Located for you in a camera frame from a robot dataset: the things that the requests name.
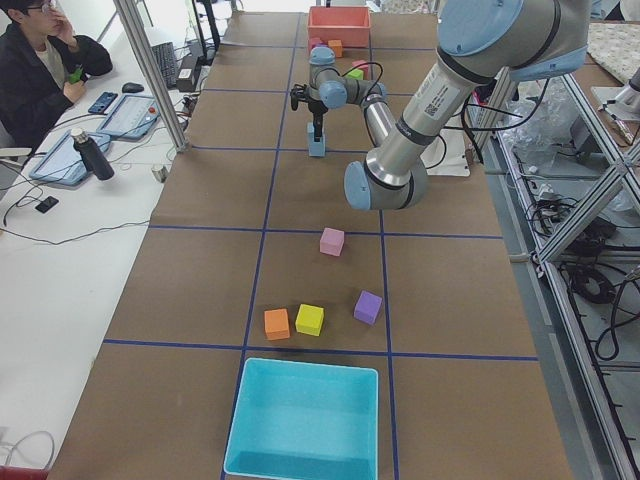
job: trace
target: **orange cube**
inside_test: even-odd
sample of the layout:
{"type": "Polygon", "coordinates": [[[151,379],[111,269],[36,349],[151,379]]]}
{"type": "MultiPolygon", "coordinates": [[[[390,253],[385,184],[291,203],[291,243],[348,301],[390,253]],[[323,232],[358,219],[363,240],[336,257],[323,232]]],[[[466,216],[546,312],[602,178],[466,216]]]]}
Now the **orange cube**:
{"type": "Polygon", "coordinates": [[[327,45],[336,54],[336,58],[342,58],[342,40],[329,40],[327,45]]]}
{"type": "Polygon", "coordinates": [[[286,308],[264,312],[264,333],[268,340],[282,340],[291,336],[286,308]]]}

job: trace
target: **blue block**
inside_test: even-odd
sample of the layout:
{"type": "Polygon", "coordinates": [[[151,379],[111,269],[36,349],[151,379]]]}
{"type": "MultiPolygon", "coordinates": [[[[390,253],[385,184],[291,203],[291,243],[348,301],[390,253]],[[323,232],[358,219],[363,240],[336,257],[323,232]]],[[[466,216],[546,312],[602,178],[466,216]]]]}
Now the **blue block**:
{"type": "Polygon", "coordinates": [[[319,142],[316,142],[313,138],[313,122],[307,123],[307,143],[309,144],[309,156],[310,157],[324,157],[325,154],[325,142],[324,131],[319,142]]]}
{"type": "Polygon", "coordinates": [[[250,358],[224,470],[287,480],[377,480],[378,372],[250,358]]]}

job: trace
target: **glasses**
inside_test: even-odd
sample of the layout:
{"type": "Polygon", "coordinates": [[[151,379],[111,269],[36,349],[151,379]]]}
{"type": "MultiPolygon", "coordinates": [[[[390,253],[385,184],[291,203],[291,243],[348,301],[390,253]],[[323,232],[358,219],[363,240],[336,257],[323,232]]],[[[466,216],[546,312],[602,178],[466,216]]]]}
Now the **glasses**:
{"type": "Polygon", "coordinates": [[[44,15],[49,15],[52,8],[56,8],[56,0],[49,0],[38,7],[27,7],[27,10],[40,10],[44,15]]]}

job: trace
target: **thermos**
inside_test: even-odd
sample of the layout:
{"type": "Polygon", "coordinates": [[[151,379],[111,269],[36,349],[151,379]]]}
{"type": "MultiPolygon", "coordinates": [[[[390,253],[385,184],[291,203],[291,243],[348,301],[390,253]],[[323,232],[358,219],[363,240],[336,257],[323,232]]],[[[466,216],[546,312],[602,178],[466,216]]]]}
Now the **thermos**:
{"type": "Polygon", "coordinates": [[[113,168],[107,161],[96,141],[81,128],[71,130],[73,148],[80,152],[85,168],[93,172],[98,180],[109,180],[113,177],[113,168]]]}

